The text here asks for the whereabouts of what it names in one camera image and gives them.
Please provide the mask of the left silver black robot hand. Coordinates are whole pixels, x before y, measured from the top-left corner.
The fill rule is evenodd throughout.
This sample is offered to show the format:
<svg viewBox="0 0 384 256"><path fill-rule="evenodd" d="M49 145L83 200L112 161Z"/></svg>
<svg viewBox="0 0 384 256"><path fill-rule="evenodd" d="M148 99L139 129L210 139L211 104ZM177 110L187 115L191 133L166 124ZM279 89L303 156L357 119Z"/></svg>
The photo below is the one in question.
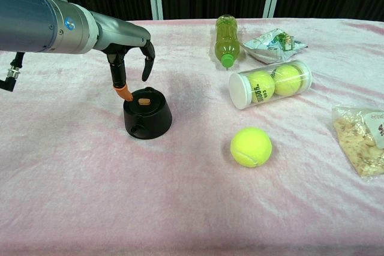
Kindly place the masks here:
<svg viewBox="0 0 384 256"><path fill-rule="evenodd" d="M142 81L147 81L155 59L155 49L151 43L150 33L143 27L121 19L100 13L91 13L99 29L95 50L107 56L112 75L113 88L125 101L132 101L133 95L128 89L125 55L130 49L139 48L145 56Z"/></svg>

